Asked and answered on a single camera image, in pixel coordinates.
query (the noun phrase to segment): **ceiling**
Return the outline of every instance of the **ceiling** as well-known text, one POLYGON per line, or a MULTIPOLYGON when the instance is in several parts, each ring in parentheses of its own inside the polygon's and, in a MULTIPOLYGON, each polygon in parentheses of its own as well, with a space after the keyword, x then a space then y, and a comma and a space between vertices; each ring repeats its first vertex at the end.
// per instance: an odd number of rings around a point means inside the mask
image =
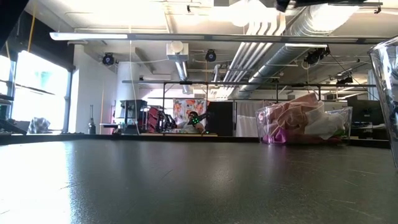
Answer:
MULTIPOLYGON (((213 7, 213 0, 105 0, 96 1, 95 5, 90 0, 33 0, 26 7, 26 11, 33 12, 36 7, 37 18, 54 30, 60 32, 159 32, 159 33, 184 33, 184 34, 245 34, 248 26, 238 27, 231 21, 235 17, 242 17, 238 12, 226 16, 221 9, 213 7)), ((335 30, 332 36, 376 36, 393 37, 398 34, 398 1, 385 0, 383 11, 373 14, 374 9, 360 9, 350 19, 335 30)), ((292 11, 287 16, 287 24, 294 18, 299 10, 292 11)), ((188 42, 190 49, 189 69, 213 69, 216 63, 202 63, 205 52, 215 49, 217 61, 232 60, 240 43, 234 42, 188 42)), ((157 41, 130 41, 107 40, 91 41, 88 47, 96 52, 98 59, 105 52, 113 52, 119 61, 129 60, 129 49, 139 49, 142 61, 158 61, 167 59, 166 42, 157 41)), ((266 56, 257 66, 266 62, 278 49, 280 44, 274 44, 266 56)), ((329 65, 316 65, 305 70, 302 68, 303 56, 296 62, 298 67, 283 69, 280 82, 306 82, 334 83, 337 74, 343 69, 335 60, 343 64, 344 69, 358 67, 354 77, 357 81, 366 82, 367 70, 371 67, 367 63, 367 51, 371 45, 330 45, 331 54, 322 63, 329 65)), ((153 74, 171 74, 177 78, 177 69, 173 61, 151 63, 153 74)), ((193 80, 204 80, 204 72, 190 73, 193 80)))

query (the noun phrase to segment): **colorful poster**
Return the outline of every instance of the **colorful poster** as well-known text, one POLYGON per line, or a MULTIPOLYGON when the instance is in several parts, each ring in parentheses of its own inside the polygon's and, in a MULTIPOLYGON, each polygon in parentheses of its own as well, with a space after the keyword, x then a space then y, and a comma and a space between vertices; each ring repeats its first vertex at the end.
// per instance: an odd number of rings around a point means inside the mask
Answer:
POLYGON ((196 111, 198 115, 206 112, 206 100, 174 100, 173 118, 177 124, 188 121, 191 111, 196 111))

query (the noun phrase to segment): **computer monitor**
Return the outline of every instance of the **computer monitor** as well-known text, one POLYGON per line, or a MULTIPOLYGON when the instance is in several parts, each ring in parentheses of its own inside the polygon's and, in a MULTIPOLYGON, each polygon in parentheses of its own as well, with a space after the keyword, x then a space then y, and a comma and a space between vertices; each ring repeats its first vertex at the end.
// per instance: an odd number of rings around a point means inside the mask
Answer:
POLYGON ((348 98, 347 104, 353 107, 352 122, 384 124, 380 101, 348 98))

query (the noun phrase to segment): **white ceiling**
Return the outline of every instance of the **white ceiling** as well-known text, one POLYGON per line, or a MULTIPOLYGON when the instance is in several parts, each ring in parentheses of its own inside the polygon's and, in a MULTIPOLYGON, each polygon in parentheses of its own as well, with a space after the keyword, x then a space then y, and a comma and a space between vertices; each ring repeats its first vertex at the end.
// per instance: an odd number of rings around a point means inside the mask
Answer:
MULTIPOLYGON (((234 26, 229 21, 215 18, 212 9, 212 0, 174 0, 174 4, 152 3, 142 4, 145 0, 99 0, 93 4, 92 0, 38 0, 37 18, 48 26, 60 32, 72 32, 79 28, 118 28, 119 30, 108 30, 108 32, 128 32, 131 25, 132 32, 167 32, 167 28, 174 33, 197 33, 197 34, 244 34, 244 27, 234 26), (187 12, 186 5, 191 5, 191 13, 187 12)), ((380 13, 373 14, 374 9, 360 9, 351 18, 335 30, 333 36, 381 36, 393 37, 398 34, 398 1, 384 0, 383 11, 397 13, 396 15, 380 13)), ((28 4, 26 11, 32 13, 34 8, 33 0, 28 4)), ((105 30, 77 30, 78 32, 104 32, 105 30)), ((142 53, 142 60, 166 59, 166 42, 134 41, 132 47, 136 47, 142 53)), ((119 61, 129 60, 129 41, 106 41, 90 42, 92 50, 103 55, 105 52, 114 52, 119 61)), ((217 60, 232 60, 239 43, 231 42, 189 42, 190 61, 188 68, 206 68, 205 63, 193 62, 193 59, 204 61, 204 52, 208 49, 215 49, 218 54, 217 60)), ((338 57, 340 62, 356 60, 354 56, 367 56, 366 52, 370 45, 331 45, 333 55, 347 56, 338 57)), ((269 59, 274 52, 280 48, 275 44, 263 62, 269 59)), ((331 57, 325 58, 322 62, 334 62, 331 57)), ((208 68, 213 68, 215 63, 209 63, 208 68)), ((345 69, 357 66, 358 63, 344 65, 345 69)), ((151 64, 156 74, 176 74, 175 64, 171 61, 163 61, 151 64)), ((363 79, 369 66, 363 66, 358 70, 357 78, 363 79)), ((308 79, 310 82, 326 82, 329 76, 335 76, 341 72, 340 66, 317 65, 310 68, 308 79)), ((202 77, 204 73, 192 74, 195 79, 202 77)), ((305 82, 307 71, 301 67, 284 69, 282 82, 305 82)))

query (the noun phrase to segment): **dark gray table surface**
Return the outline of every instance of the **dark gray table surface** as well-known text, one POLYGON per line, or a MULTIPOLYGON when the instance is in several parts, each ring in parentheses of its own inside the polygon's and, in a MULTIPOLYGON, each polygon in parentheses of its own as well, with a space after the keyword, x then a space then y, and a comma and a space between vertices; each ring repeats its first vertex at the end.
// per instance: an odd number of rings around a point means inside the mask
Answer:
POLYGON ((361 147, 1 146, 0 223, 398 223, 398 176, 361 147))

